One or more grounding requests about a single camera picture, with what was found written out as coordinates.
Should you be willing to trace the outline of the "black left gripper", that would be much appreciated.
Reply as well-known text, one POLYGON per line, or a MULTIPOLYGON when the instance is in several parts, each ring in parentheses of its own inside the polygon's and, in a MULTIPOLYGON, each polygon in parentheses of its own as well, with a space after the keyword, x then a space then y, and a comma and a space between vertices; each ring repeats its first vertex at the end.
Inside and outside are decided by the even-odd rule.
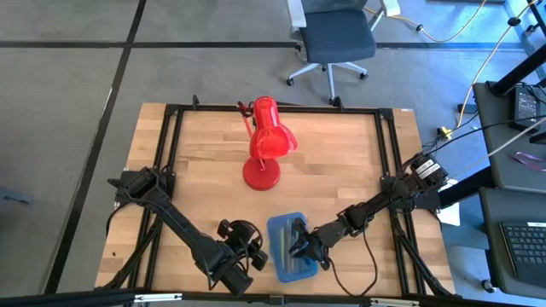
POLYGON ((253 283, 248 274, 251 267, 262 271, 269 260, 263 250, 264 237, 260 230, 247 220, 224 219, 218 225, 218 235, 225 250, 218 280, 236 297, 241 296, 253 283))

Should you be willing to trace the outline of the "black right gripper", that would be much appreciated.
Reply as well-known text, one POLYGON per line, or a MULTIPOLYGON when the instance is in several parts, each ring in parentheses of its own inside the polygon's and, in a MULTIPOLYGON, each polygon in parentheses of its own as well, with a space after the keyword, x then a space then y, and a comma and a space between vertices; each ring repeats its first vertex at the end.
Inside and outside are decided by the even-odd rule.
MULTIPOLYGON (((293 236, 295 239, 308 237, 306 222, 297 217, 293 220, 293 236)), ((288 250, 293 258, 309 258, 317 261, 323 270, 329 270, 329 249, 341 240, 341 222, 331 222, 316 228, 309 241, 296 241, 288 250)))

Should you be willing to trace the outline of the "blue plastic pencil box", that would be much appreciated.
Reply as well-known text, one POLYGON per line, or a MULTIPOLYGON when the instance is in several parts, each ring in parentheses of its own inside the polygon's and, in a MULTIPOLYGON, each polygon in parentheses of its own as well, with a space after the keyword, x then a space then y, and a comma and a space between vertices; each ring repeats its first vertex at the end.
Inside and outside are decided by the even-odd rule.
POLYGON ((313 277, 318 272, 317 262, 309 258, 293 258, 288 252, 289 269, 285 273, 282 271, 280 254, 280 231, 281 228, 287 228, 287 250, 296 242, 303 239, 295 239, 293 236, 293 220, 301 217, 305 222, 306 218, 301 212, 292 212, 285 215, 271 217, 267 221, 267 233, 269 238, 270 256, 276 269, 276 275, 280 282, 289 283, 313 277))

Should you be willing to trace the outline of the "red desk lamp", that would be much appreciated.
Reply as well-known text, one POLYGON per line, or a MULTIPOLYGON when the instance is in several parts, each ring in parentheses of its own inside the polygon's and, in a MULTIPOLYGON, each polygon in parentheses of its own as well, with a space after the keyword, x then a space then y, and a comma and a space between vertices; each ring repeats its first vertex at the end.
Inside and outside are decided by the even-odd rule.
POLYGON ((281 123, 277 102, 273 97, 260 96, 247 105, 238 101, 237 109, 250 138, 249 158, 242 167, 243 179, 254 190, 274 188, 281 178, 281 167, 277 160, 298 147, 296 137, 281 123))

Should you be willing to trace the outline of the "white paper sheet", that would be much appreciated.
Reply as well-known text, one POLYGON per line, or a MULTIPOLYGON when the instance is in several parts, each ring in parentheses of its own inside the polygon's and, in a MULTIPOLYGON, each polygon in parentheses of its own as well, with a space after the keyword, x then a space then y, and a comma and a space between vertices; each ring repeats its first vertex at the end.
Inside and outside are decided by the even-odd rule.
POLYGON ((448 206, 444 209, 438 209, 437 217, 439 218, 439 221, 441 223, 449 224, 452 226, 460 226, 460 203, 456 202, 453 205, 448 206))

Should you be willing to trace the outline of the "black desk leg bar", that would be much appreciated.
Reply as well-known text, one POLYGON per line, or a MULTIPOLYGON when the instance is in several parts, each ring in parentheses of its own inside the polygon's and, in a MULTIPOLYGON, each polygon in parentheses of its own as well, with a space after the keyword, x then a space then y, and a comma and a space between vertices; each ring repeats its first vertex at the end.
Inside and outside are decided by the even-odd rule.
POLYGON ((472 176, 465 178, 461 182, 439 192, 440 208, 447 208, 460 200, 473 196, 478 193, 481 188, 494 187, 496 187, 496 184, 493 180, 491 168, 486 167, 481 171, 477 171, 472 176))

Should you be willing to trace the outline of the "black beam silver brackets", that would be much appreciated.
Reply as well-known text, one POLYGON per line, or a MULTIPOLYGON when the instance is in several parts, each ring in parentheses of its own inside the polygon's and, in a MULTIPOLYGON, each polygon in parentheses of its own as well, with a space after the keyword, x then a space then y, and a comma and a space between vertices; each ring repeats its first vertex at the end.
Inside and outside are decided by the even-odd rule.
POLYGON ((218 301, 264 303, 271 306, 287 304, 357 304, 362 307, 530 307, 521 304, 486 302, 460 297, 408 294, 399 298, 350 297, 329 295, 244 294, 228 293, 163 293, 134 289, 99 289, 75 293, 53 293, 0 298, 0 307, 112 307, 122 304, 157 302, 218 301))

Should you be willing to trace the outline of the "dark grey desk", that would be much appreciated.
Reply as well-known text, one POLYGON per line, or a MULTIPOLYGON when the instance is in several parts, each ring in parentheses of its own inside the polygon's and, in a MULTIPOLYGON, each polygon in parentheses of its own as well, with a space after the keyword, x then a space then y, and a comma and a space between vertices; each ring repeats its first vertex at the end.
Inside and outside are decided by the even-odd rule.
POLYGON ((516 279, 499 226, 501 222, 546 223, 546 195, 482 188, 479 200, 489 244, 485 254, 492 286, 506 294, 546 299, 546 287, 516 279))
MULTIPOLYGON (((507 96, 494 96, 485 83, 474 84, 473 93, 481 125, 491 125, 483 130, 487 152, 491 153, 520 131, 506 124, 509 115, 507 96)), ((498 188, 546 194, 546 171, 532 169, 513 158, 514 154, 522 152, 546 159, 546 144, 530 143, 529 138, 528 135, 520 136, 489 158, 492 178, 498 188)))

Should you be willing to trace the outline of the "dark blue office chair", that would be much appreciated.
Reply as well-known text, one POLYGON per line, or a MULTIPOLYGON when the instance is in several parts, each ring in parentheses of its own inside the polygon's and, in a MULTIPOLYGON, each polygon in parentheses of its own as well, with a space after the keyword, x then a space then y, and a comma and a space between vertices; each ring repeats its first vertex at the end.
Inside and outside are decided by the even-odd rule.
POLYGON ((289 18, 289 36, 295 49, 305 54, 306 65, 291 73, 286 84, 315 68, 328 74, 329 104, 341 105, 334 88, 334 68, 342 67, 365 80, 368 71, 356 64, 375 56, 373 30, 380 19, 400 14, 398 0, 379 0, 380 8, 371 19, 364 7, 368 0, 285 0, 289 18))

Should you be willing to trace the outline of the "black keyboard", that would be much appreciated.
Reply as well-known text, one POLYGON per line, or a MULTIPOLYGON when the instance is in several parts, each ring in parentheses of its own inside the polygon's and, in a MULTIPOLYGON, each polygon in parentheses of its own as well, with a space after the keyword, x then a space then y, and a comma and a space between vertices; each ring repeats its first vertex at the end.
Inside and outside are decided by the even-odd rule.
POLYGON ((516 279, 546 287, 546 223, 501 222, 499 226, 516 279))

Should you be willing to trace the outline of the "pink ribbon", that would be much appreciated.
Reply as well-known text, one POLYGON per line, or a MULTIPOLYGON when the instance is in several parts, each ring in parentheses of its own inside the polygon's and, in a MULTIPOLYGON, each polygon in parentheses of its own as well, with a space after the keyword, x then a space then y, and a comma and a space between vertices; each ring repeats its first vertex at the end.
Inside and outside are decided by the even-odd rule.
POLYGON ((512 155, 512 158, 534 171, 546 172, 546 159, 524 152, 516 152, 512 155))

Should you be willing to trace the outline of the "blue floor object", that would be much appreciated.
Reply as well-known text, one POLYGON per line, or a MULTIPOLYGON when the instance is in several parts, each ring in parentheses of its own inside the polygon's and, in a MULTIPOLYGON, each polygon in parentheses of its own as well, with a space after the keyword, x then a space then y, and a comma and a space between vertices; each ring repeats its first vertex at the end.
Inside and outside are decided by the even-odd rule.
POLYGON ((20 202, 22 204, 31 204, 32 203, 32 197, 27 194, 22 194, 20 192, 0 187, 0 199, 2 200, 12 200, 16 202, 20 202))

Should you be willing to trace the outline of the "black power adapter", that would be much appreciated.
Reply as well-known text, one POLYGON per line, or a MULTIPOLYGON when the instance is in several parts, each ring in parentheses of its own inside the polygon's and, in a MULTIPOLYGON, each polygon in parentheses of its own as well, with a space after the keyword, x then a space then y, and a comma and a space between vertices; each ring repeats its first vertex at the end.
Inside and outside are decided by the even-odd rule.
POLYGON ((537 122, 541 102, 530 86, 514 87, 510 94, 508 126, 515 130, 525 130, 537 122))

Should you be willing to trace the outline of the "black diagonal pole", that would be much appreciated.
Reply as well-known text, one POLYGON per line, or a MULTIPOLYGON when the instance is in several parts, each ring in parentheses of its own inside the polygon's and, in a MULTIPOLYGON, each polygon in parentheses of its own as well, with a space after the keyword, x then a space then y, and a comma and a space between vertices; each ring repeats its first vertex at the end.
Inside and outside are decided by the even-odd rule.
POLYGON ((546 43, 498 82, 487 82, 490 92, 495 96, 504 96, 523 78, 534 72, 546 62, 546 43))

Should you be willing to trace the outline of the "black aluminium table frame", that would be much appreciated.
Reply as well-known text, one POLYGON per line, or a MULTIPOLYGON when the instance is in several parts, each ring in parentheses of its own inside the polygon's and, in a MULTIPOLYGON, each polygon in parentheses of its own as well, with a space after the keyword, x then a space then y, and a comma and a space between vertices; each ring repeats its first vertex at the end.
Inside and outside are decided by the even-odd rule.
MULTIPOLYGON (((397 109, 282 106, 281 121, 295 134, 298 148, 280 161, 281 179, 267 191, 249 188, 242 177, 249 137, 233 106, 199 105, 165 119, 161 103, 142 105, 126 165, 137 171, 152 165, 160 139, 176 175, 173 203, 201 231, 217 233, 221 220, 244 219, 265 229, 269 218, 301 212, 311 227, 328 223, 349 205, 380 190, 380 178, 393 173, 398 139, 402 157, 420 146, 415 115, 397 109)), ((315 276, 282 283, 273 260, 250 270, 251 294, 398 297, 402 291, 388 211, 375 215, 358 237, 346 237, 331 250, 334 266, 315 276)))

